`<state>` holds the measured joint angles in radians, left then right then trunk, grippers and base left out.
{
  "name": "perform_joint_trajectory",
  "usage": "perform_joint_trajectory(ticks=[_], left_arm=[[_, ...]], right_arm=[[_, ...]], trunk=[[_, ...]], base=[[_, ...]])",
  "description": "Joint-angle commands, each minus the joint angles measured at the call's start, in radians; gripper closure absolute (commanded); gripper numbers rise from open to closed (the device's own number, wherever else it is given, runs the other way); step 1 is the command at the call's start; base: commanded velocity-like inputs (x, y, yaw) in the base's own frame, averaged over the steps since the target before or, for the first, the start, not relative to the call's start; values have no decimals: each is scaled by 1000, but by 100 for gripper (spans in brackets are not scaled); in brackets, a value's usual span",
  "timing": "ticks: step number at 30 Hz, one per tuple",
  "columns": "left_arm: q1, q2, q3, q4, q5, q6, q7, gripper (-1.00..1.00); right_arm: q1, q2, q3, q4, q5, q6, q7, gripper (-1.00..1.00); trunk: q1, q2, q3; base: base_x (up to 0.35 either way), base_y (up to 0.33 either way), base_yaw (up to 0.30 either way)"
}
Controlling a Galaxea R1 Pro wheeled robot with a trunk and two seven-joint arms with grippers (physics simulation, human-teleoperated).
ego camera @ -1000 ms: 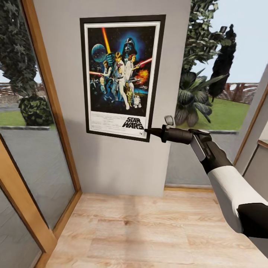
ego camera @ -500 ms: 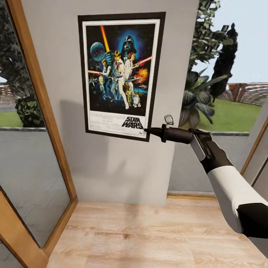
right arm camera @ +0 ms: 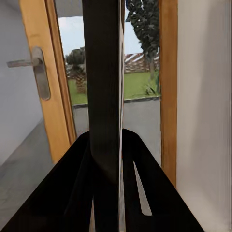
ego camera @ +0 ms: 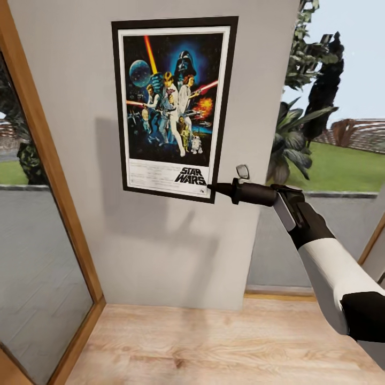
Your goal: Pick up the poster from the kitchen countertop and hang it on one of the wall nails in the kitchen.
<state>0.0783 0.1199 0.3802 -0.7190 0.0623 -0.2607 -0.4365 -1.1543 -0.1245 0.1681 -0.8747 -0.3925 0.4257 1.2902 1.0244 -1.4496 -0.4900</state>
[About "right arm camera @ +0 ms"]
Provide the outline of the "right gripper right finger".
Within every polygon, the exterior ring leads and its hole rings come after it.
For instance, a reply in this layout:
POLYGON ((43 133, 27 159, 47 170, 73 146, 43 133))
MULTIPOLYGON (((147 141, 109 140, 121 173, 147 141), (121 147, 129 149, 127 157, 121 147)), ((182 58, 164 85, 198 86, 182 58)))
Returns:
POLYGON ((205 232, 141 137, 122 129, 126 232, 205 232), (152 216, 142 213, 134 163, 152 216))

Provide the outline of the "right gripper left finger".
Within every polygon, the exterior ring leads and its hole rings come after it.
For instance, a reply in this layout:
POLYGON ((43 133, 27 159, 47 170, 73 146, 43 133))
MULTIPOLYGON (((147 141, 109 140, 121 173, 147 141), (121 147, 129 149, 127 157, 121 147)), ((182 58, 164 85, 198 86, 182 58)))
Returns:
POLYGON ((81 134, 0 232, 90 232, 89 131, 81 134))

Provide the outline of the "poster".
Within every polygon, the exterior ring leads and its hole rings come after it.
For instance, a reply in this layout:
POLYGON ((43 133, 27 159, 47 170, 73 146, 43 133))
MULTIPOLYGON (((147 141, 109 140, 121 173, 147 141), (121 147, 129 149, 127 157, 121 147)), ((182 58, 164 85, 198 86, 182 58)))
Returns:
POLYGON ((119 232, 125 0, 82 0, 95 232, 119 232))

